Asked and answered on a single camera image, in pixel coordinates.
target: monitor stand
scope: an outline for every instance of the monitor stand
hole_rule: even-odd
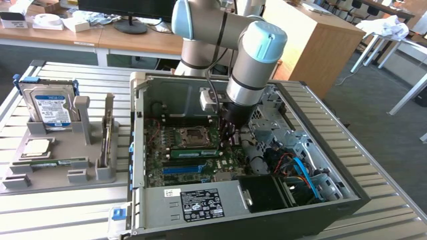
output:
[[[128,20],[118,20],[113,23],[113,28],[125,34],[144,34],[146,32],[146,27],[144,23],[138,21],[132,21],[132,17]]]

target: computer monitor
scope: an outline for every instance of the computer monitor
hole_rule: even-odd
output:
[[[132,17],[161,18],[170,22],[174,2],[176,0],[78,0],[78,10],[129,16],[128,21],[117,21],[113,27],[126,34],[141,34],[146,27],[140,22],[132,22]]]

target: power supply label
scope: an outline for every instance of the power supply label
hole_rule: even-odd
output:
[[[42,122],[50,127],[66,127],[71,120],[67,109],[63,108],[66,100],[59,95],[37,95],[34,102]]]
[[[181,210],[185,222],[224,217],[224,209],[216,188],[180,192]]]

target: wooden cabinet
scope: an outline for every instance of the wooden cabinet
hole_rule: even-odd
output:
[[[282,0],[266,0],[262,17],[286,34],[273,79],[304,81],[324,98],[365,32],[337,16],[293,7]]]

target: green circuit board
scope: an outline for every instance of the green circuit board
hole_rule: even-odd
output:
[[[229,181],[245,175],[240,145],[218,148],[217,122],[169,126],[146,121],[145,177],[148,187]]]

